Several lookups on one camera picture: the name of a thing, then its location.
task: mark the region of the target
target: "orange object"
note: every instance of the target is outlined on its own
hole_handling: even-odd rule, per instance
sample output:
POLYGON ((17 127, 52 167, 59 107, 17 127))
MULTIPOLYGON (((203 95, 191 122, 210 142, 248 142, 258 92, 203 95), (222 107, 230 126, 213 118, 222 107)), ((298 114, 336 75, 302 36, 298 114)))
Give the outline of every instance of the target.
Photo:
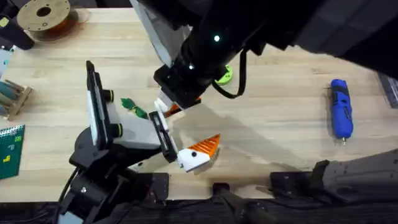
POLYGON ((181 109, 180 109, 179 106, 173 105, 168 111, 166 111, 166 112, 164 113, 164 117, 165 117, 165 118, 168 118, 169 116, 172 116, 173 114, 179 112, 180 110, 181 110, 181 109))
POLYGON ((210 137, 201 142, 198 142, 188 148, 193 149, 198 152, 206 153, 210 157, 213 157, 217 151, 217 147, 218 147, 219 143, 220 143, 220 134, 217 134, 213 137, 210 137))
MULTIPOLYGON (((194 105, 197 105, 199 103, 201 103, 200 97, 196 100, 194 105)), ((176 114, 180 111, 181 111, 181 108, 179 106, 177 106, 176 104, 173 104, 172 107, 168 111, 166 111, 163 115, 165 118, 168 118, 169 116, 172 116, 173 114, 176 114)))

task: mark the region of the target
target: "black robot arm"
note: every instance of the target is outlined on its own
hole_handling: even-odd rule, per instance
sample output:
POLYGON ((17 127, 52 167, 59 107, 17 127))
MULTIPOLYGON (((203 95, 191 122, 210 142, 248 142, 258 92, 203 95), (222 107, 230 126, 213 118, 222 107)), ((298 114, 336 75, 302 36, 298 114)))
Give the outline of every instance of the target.
POLYGON ((392 54, 398 50, 393 44, 398 38, 394 1, 138 1, 174 30, 192 27, 172 65, 164 65, 154 75, 162 91, 182 108, 194 105, 212 83, 229 98, 243 94, 244 54, 251 50, 261 55, 266 44, 281 50, 299 45, 393 77, 398 73, 392 54), (243 81, 238 94, 230 95, 214 81, 240 51, 243 81))
MULTIPOLYGON (((140 2, 173 29, 192 26, 172 66, 164 65, 154 75, 171 100, 188 108, 214 80, 223 76, 225 65, 240 51, 243 50, 240 72, 244 79, 246 51, 260 55, 266 43, 285 49, 321 1, 212 1, 202 16, 189 12, 178 1, 168 1, 173 7, 162 7, 159 1, 140 2), (286 23, 287 16, 294 22, 286 23), (281 29, 274 24, 286 26, 281 29)), ((244 83, 241 84, 238 95, 244 90, 244 83)))

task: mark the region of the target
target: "green circuit board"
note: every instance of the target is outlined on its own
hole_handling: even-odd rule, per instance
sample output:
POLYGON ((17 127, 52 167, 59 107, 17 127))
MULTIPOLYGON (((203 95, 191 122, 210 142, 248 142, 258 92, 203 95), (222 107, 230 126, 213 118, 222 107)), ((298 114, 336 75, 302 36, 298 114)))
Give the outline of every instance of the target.
POLYGON ((18 175, 25 125, 0 130, 0 179, 18 175))

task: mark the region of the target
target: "wooden workbench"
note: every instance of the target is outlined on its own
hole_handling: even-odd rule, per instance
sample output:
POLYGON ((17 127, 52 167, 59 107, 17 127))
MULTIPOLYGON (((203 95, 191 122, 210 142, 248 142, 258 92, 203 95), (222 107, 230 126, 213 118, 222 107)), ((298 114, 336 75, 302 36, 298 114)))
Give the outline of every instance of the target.
MULTIPOLYGON (((0 202, 57 200, 73 166, 68 159, 88 126, 86 68, 91 60, 116 101, 130 97, 154 109, 161 66, 133 9, 90 9, 90 18, 68 37, 17 50, 4 78, 34 91, 22 113, 1 127, 26 124, 19 176, 0 180, 0 202)), ((238 60, 231 62, 236 91, 238 60)), ((398 111, 383 97, 374 72, 298 48, 249 53, 244 96, 229 100, 212 87, 203 103, 169 119, 177 145, 221 133, 218 157, 184 173, 162 155, 146 161, 145 172, 170 174, 169 198, 206 198, 213 182, 229 182, 243 197, 270 197, 272 171, 310 170, 317 161, 350 160, 398 146, 398 111), (345 79, 353 105, 354 134, 346 146, 333 140, 326 87, 345 79)))

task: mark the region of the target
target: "blue rotary tool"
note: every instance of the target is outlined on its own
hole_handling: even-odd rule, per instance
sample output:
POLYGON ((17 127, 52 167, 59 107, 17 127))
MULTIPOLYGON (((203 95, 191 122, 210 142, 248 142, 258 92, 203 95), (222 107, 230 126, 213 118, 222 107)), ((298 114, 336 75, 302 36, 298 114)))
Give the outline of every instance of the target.
POLYGON ((345 145, 354 129, 348 86, 344 80, 339 79, 332 80, 330 86, 333 98, 333 131, 336 138, 342 139, 345 145))

